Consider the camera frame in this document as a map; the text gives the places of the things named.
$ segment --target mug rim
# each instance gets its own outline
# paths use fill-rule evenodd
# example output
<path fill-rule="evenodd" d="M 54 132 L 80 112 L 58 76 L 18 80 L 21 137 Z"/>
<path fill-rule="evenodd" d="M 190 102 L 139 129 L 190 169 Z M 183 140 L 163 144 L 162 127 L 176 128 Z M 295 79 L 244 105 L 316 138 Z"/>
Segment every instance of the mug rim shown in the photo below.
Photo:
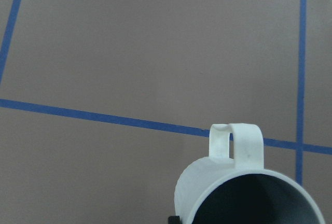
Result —
<path fill-rule="evenodd" d="M 318 221 L 321 224 L 324 224 L 324 218 L 323 215 L 318 208 L 318 205 L 314 201 L 314 199 L 306 192 L 306 190 L 297 182 L 292 180 L 291 178 L 276 172 L 272 170 L 267 170 L 267 169 L 241 169 L 241 170 L 235 170 L 234 172 L 228 173 L 225 176 L 222 176 L 218 180 L 214 181 L 212 184 L 210 184 L 197 198 L 195 203 L 193 204 L 191 211 L 189 212 L 188 216 L 186 217 L 186 222 L 183 224 L 191 224 L 193 222 L 193 219 L 196 215 L 196 212 L 198 208 L 202 205 L 203 201 L 220 185 L 223 183 L 232 180 L 236 177 L 244 176 L 244 175 L 252 175 L 252 174 L 260 174 L 260 175 L 267 175 L 267 176 L 272 176 L 278 179 L 283 180 L 284 182 L 288 183 L 290 186 L 292 186 L 294 189 L 296 189 L 299 193 L 301 193 L 304 198 L 308 201 L 310 206 L 312 207 L 314 213 L 316 214 L 316 217 Z"/>

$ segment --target blue tape line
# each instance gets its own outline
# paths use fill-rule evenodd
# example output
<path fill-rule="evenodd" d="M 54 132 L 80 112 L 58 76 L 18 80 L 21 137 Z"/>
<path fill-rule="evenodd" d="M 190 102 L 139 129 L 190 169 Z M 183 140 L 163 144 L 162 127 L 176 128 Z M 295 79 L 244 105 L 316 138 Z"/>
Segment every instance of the blue tape line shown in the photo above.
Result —
<path fill-rule="evenodd" d="M 11 10 L 9 13 L 7 26 L 2 40 L 1 50 L 0 50 L 0 84 L 2 81 L 3 73 L 5 70 L 5 65 L 7 61 L 7 56 L 9 52 L 11 37 L 14 32 L 14 27 L 17 19 L 17 14 L 19 12 L 21 0 L 13 0 L 11 5 Z"/>
<path fill-rule="evenodd" d="M 304 144 L 303 150 L 308 152 L 332 155 L 332 147 Z"/>
<path fill-rule="evenodd" d="M 297 94 L 297 126 L 296 126 L 296 181 L 302 185 L 303 171 L 303 126 L 305 109 L 306 82 L 306 21 L 307 0 L 300 0 L 300 32 L 299 32 L 299 71 Z"/>
<path fill-rule="evenodd" d="M 87 111 L 79 111 L 73 109 L 66 109 L 54 106 L 45 106 L 45 105 L 37 105 L 32 103 L 26 102 L 18 102 L 18 101 L 11 101 L 11 100 L 4 100 L 0 99 L 0 107 L 24 110 L 24 111 L 32 111 L 35 113 L 41 114 L 51 114 L 57 116 L 64 116 L 76 119 L 85 119 L 85 120 L 92 120 L 98 122 L 106 122 L 106 123 L 113 123 L 113 124 L 122 124 L 128 125 L 131 127 L 140 127 L 140 128 L 147 128 L 159 131 L 167 131 L 167 132 L 175 132 L 175 133 L 183 133 L 195 136 L 209 136 L 209 130 L 204 130 L 200 128 L 194 127 L 185 127 L 182 125 L 175 125 L 175 124 L 167 124 L 167 123 L 160 123 L 160 122 L 153 122 L 147 121 L 142 119 L 132 119 L 126 117 L 119 117 L 114 115 L 106 115 L 106 114 L 98 114 L 98 113 L 90 113 Z"/>
<path fill-rule="evenodd" d="M 119 116 L 114 116 L 114 115 L 90 113 L 87 111 L 79 111 L 79 110 L 73 110 L 73 109 L 67 109 L 67 108 L 61 108 L 61 107 L 45 106 L 45 105 L 38 105 L 38 104 L 5 100 L 5 99 L 0 99 L 0 107 L 23 110 L 23 111 L 31 111 L 34 113 L 70 117 L 70 118 L 76 118 L 76 119 L 85 119 L 85 120 L 92 120 L 92 121 L 106 122 L 106 123 L 113 123 L 113 124 L 122 124 L 122 125 L 128 125 L 128 126 L 132 126 L 132 127 L 182 133 L 182 134 L 188 134 L 188 135 L 194 135 L 194 136 L 202 136 L 202 137 L 209 136 L 209 130 L 204 130 L 204 129 L 200 129 L 200 128 L 185 127 L 183 125 L 174 125 L 174 124 L 160 123 L 160 122 L 147 121 L 147 120 L 141 120 L 141 119 L 125 118 L 125 117 L 119 117 Z M 295 142 L 279 141 L 279 140 L 270 139 L 270 138 L 264 138 L 264 144 L 266 146 L 284 148 L 284 149 L 292 149 L 292 150 L 295 150 L 297 148 L 297 144 Z M 329 147 L 305 145 L 305 150 L 332 155 L 332 148 L 329 148 Z"/>

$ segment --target gray floor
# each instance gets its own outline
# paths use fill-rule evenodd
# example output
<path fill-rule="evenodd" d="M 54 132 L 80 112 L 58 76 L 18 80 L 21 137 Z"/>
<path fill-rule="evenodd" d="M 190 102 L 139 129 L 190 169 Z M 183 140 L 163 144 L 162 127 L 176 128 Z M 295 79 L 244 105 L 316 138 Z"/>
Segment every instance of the gray floor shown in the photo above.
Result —
<path fill-rule="evenodd" d="M 12 0 L 0 0 L 3 36 Z M 305 143 L 331 146 L 331 0 L 308 0 Z M 22 0 L 0 98 L 296 140 L 299 0 Z M 0 108 L 4 223 L 166 223 L 208 140 Z M 295 151 L 266 147 L 295 177 Z M 332 156 L 303 184 L 332 222 Z"/>

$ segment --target white mug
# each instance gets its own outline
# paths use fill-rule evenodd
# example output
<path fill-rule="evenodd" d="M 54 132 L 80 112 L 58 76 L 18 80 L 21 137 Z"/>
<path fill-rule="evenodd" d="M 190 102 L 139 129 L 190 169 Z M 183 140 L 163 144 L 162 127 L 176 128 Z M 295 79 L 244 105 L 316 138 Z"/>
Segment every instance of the white mug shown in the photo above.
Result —
<path fill-rule="evenodd" d="M 230 133 L 234 159 L 229 158 Z M 174 203 L 182 224 L 325 224 L 303 187 L 264 169 L 263 136 L 253 124 L 213 124 L 209 156 L 183 171 Z"/>

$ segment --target mug handle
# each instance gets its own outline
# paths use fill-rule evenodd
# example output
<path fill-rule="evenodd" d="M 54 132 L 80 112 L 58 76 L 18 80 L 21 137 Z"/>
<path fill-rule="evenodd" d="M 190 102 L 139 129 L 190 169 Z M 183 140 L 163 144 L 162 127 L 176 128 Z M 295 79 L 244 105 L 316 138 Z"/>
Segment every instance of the mug handle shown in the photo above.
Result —
<path fill-rule="evenodd" d="M 264 168 L 264 141 L 254 124 L 213 124 L 210 128 L 209 157 L 229 158 L 229 136 L 233 134 L 236 169 Z"/>

